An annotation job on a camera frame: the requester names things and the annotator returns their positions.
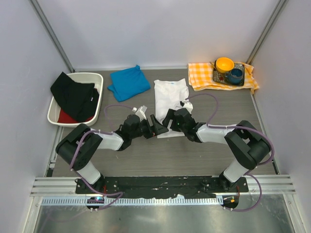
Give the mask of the white t shirt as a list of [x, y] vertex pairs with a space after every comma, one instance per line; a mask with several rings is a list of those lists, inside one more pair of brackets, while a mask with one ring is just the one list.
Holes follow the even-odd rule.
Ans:
[[189, 97], [186, 80], [179, 81], [154, 81], [155, 90], [155, 117], [162, 123], [169, 109], [181, 108], [180, 101]]

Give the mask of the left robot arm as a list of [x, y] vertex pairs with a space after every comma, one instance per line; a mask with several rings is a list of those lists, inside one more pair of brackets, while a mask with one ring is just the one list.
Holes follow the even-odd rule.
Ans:
[[137, 115], [129, 115], [111, 133], [101, 133], [81, 123], [58, 143], [55, 152], [80, 176], [89, 190], [103, 192], [104, 176], [92, 164], [92, 156], [97, 150], [123, 151], [135, 138], [143, 136], [149, 139], [169, 131], [168, 123], [161, 124], [154, 115], [150, 115], [150, 118], [151, 122]]

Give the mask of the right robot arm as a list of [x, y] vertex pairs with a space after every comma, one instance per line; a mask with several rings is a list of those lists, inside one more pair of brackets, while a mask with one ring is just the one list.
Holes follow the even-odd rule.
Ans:
[[242, 176], [263, 165], [262, 160], [268, 154], [271, 156], [265, 163], [271, 161], [275, 153], [272, 142], [246, 120], [237, 125], [211, 125], [196, 122], [186, 108], [181, 108], [169, 109], [162, 125], [170, 126], [172, 131], [182, 132], [192, 142], [212, 142], [229, 146], [234, 160], [219, 175], [219, 186], [225, 191], [236, 187]]

